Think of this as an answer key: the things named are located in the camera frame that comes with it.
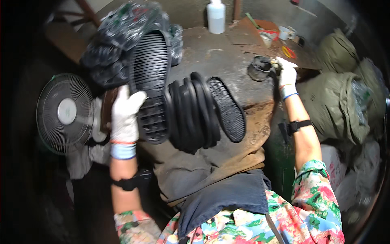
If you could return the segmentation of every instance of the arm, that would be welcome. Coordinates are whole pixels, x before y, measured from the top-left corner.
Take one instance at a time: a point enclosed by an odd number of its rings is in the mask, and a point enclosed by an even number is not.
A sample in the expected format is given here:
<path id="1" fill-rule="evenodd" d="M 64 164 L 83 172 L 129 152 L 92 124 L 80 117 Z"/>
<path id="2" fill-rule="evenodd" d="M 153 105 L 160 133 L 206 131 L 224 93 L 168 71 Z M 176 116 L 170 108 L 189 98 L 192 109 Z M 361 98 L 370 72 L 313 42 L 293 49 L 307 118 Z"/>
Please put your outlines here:
<path id="1" fill-rule="evenodd" d="M 137 173 L 136 144 L 138 125 L 136 114 L 146 100 L 146 93 L 129 97 L 129 87 L 119 88 L 112 106 L 110 175 L 115 181 L 130 179 Z M 137 188 L 125 191 L 111 185 L 112 206 L 118 237 L 121 243 L 156 243 L 161 234 L 154 220 L 142 210 Z"/>
<path id="2" fill-rule="evenodd" d="M 296 92 L 296 65 L 279 57 L 278 60 L 283 67 L 280 93 L 286 103 L 289 120 L 310 119 Z M 293 137 L 298 176 L 293 184 L 292 205 L 307 225 L 315 243 L 343 243 L 341 214 L 322 162 L 321 147 L 314 127 L 301 127 Z"/>
<path id="3" fill-rule="evenodd" d="M 290 122 L 309 120 L 310 117 L 302 104 L 295 88 L 296 67 L 282 58 L 277 58 L 283 70 L 280 73 L 279 89 L 287 107 Z M 295 169 L 300 171 L 302 166 L 310 160 L 322 160 L 321 147 L 313 126 L 301 127 L 294 133 Z"/>
<path id="4" fill-rule="evenodd" d="M 129 97 L 129 87 L 119 88 L 118 96 L 112 106 L 111 166 L 110 175 L 115 181 L 130 179 L 137 173 L 136 144 L 138 125 L 136 114 L 146 100 L 145 92 L 137 92 Z M 142 210 L 138 189 L 125 191 L 111 185 L 114 212 Z"/>
<path id="5" fill-rule="evenodd" d="M 290 121 L 309 120 L 310 117 L 306 112 L 298 94 L 289 96 L 285 100 L 287 113 Z M 296 172 L 310 160 L 322 160 L 321 147 L 314 127 L 312 125 L 301 127 L 294 135 L 295 144 L 295 169 Z"/>
<path id="6" fill-rule="evenodd" d="M 119 160 L 111 158 L 110 175 L 113 180 L 130 179 L 137 173 L 137 158 Z M 125 211 L 142 210 L 140 194 L 137 188 L 125 191 L 121 187 L 111 185 L 112 207 L 115 214 Z"/>

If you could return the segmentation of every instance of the green sack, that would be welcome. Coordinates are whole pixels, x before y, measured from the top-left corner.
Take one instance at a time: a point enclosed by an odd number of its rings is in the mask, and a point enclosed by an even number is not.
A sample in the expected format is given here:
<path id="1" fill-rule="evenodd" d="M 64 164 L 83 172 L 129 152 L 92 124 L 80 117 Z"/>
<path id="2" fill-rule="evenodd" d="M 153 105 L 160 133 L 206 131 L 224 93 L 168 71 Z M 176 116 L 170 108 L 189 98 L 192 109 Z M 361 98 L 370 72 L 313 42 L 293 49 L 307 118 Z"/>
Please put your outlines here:
<path id="1" fill-rule="evenodd" d="M 352 72 L 359 60 L 353 44 L 340 29 L 325 37 L 317 50 L 318 63 L 323 72 Z"/>
<path id="2" fill-rule="evenodd" d="M 386 94 L 388 93 L 382 73 L 368 58 L 360 62 L 354 73 L 362 79 L 362 82 L 374 94 L 372 102 L 368 104 L 367 108 L 368 124 L 374 130 L 376 138 L 381 138 L 383 135 L 383 117 L 386 112 Z"/>
<path id="3" fill-rule="evenodd" d="M 331 138 L 362 144 L 370 132 L 368 124 L 359 122 L 353 82 L 360 82 L 354 73 L 328 72 L 297 84 L 320 142 Z"/>

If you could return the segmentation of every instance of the scissors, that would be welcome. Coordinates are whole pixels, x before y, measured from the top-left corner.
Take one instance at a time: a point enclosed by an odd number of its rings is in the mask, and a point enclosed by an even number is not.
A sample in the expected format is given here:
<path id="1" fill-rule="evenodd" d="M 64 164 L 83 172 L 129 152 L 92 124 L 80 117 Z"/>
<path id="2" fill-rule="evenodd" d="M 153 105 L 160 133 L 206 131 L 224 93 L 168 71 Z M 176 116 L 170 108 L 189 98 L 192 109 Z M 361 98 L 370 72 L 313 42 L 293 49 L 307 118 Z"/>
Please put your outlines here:
<path id="1" fill-rule="evenodd" d="M 294 51 L 292 51 L 290 48 L 288 48 L 286 46 L 282 46 L 282 52 L 288 58 L 293 58 L 293 59 L 296 58 L 296 55 L 295 55 Z"/>

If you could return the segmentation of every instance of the electric fan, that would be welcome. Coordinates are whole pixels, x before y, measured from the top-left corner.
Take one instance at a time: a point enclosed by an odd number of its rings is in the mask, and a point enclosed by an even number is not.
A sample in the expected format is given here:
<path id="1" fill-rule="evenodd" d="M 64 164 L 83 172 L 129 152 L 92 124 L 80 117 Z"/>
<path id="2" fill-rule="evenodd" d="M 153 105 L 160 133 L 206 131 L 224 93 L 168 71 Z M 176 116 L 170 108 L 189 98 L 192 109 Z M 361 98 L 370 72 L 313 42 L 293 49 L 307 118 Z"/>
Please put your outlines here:
<path id="1" fill-rule="evenodd" d="M 66 155 L 76 151 L 92 137 L 101 142 L 101 100 L 93 100 L 86 83 L 77 75 L 53 76 L 37 104 L 37 127 L 41 139 L 53 152 Z"/>

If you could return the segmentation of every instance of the floral sleeve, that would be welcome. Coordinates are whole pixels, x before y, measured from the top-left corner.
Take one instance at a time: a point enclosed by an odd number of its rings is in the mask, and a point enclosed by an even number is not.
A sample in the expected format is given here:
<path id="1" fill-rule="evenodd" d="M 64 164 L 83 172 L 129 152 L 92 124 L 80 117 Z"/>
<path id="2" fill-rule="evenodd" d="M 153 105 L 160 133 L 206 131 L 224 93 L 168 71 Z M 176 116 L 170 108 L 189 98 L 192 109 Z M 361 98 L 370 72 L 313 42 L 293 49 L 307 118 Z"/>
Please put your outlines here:
<path id="1" fill-rule="evenodd" d="M 114 215 L 121 244 L 156 243 L 161 234 L 154 220 L 144 211 L 127 211 Z"/>
<path id="2" fill-rule="evenodd" d="M 329 232 L 329 237 L 344 238 L 339 205 L 330 186 L 325 164 L 318 160 L 305 163 L 293 186 L 292 205 L 313 239 L 316 239 L 318 232 L 323 231 Z"/>

